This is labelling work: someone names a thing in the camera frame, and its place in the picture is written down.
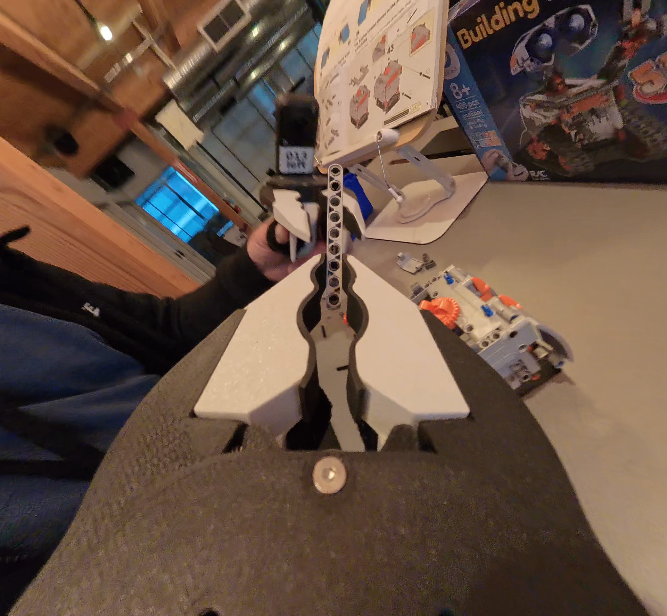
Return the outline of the person's left hand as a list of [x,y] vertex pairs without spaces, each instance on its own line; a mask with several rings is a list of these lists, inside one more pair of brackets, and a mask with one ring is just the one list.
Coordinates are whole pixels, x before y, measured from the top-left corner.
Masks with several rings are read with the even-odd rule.
[[247,241],[249,258],[262,275],[272,282],[279,282],[288,277],[318,253],[318,250],[314,250],[292,261],[289,253],[289,237],[287,229],[274,219],[269,219],[256,228]]

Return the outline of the wooden cabinet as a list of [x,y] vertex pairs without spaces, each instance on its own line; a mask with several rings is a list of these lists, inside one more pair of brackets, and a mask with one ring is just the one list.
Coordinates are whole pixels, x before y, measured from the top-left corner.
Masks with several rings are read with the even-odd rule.
[[2,138],[1,233],[25,226],[18,249],[89,280],[156,296],[199,286]]

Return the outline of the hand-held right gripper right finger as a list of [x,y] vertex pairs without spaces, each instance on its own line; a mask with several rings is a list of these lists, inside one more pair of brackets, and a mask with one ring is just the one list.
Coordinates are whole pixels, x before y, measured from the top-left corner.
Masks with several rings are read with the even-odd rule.
[[420,309],[354,256],[347,257],[347,405],[365,450],[396,427],[470,414]]

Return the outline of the printed paper booklet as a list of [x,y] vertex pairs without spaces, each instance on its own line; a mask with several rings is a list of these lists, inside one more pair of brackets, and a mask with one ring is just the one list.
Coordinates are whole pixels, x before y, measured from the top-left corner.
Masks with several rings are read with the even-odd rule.
[[345,164],[435,111],[448,0],[330,0],[315,65],[317,157]]

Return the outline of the blue tagged storage bin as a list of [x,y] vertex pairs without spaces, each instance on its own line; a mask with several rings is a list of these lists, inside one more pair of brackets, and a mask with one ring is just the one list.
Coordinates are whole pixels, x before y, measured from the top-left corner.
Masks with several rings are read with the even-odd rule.
[[355,196],[363,215],[363,220],[368,224],[368,221],[373,214],[373,206],[366,195],[361,182],[356,175],[346,170],[343,183],[346,191]]

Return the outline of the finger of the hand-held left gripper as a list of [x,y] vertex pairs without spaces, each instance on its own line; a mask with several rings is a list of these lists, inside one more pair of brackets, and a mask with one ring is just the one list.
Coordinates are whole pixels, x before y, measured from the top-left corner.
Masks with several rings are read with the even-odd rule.
[[343,199],[342,222],[344,228],[357,240],[365,240],[365,219],[356,199]]
[[277,223],[288,231],[291,262],[315,253],[321,211],[320,190],[271,190],[272,211]]

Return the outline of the white tablet stand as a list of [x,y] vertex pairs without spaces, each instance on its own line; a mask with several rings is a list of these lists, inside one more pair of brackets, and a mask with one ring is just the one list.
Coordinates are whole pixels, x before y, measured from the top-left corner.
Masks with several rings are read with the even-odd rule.
[[363,178],[368,184],[386,191],[391,197],[367,227],[366,235],[369,238],[417,245],[432,243],[446,232],[486,183],[487,177],[482,170],[456,180],[450,172],[438,167],[436,161],[430,160],[417,149],[418,140],[434,122],[442,101],[446,61],[449,60],[447,23],[443,39],[443,82],[435,111],[407,123],[398,131],[400,136],[397,143],[382,152],[388,181],[402,191],[404,202],[397,204],[384,189],[376,144],[370,152],[345,164],[334,162],[358,178]]

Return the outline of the person's left forearm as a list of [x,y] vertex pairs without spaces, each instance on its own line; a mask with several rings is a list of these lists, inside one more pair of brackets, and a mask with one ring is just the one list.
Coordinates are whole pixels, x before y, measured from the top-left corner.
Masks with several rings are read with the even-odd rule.
[[29,227],[21,227],[1,234],[1,303],[92,330],[154,375],[164,375],[275,283],[257,269],[244,245],[193,292],[177,298],[133,293],[16,249],[29,233]]

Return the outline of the silver ceiling duct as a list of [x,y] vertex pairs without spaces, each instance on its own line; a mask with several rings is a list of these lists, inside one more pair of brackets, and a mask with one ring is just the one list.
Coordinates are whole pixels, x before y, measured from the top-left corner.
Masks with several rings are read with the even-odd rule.
[[253,45],[264,36],[264,30],[275,28],[267,20],[272,14],[286,13],[291,1],[221,0],[197,25],[199,40],[164,75],[167,89],[182,99],[216,62],[223,60],[224,53],[238,45]]

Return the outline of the white ceiling vent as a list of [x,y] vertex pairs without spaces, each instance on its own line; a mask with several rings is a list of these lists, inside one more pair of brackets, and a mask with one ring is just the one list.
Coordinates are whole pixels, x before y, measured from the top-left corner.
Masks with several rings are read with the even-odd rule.
[[241,0],[220,0],[197,24],[197,31],[214,52],[220,52],[251,19]]

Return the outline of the light grey long beam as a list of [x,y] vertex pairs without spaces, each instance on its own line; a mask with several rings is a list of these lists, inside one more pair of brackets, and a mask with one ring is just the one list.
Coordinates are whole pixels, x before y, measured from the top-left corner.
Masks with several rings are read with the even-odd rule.
[[329,311],[338,312],[342,300],[342,255],[343,239],[343,168],[332,164],[328,168],[327,212],[326,212],[326,271],[323,301]]

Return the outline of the toy robot kit box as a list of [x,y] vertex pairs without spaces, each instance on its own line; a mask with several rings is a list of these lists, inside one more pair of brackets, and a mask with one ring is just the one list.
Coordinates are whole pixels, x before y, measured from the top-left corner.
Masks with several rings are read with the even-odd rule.
[[490,180],[666,184],[666,0],[461,0],[447,53]]

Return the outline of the toy brick robot model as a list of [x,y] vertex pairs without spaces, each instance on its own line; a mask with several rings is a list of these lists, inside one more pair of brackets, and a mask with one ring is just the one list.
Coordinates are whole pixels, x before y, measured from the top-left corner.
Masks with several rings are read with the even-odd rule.
[[570,345],[554,329],[456,266],[412,285],[410,300],[454,332],[520,396],[574,361]]

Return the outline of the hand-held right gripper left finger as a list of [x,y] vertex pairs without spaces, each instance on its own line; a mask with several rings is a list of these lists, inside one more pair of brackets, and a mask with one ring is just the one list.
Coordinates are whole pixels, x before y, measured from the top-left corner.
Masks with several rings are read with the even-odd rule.
[[321,389],[312,330],[321,320],[325,258],[314,256],[239,315],[194,406],[206,420],[232,420],[284,436],[288,449],[320,448],[331,404]]

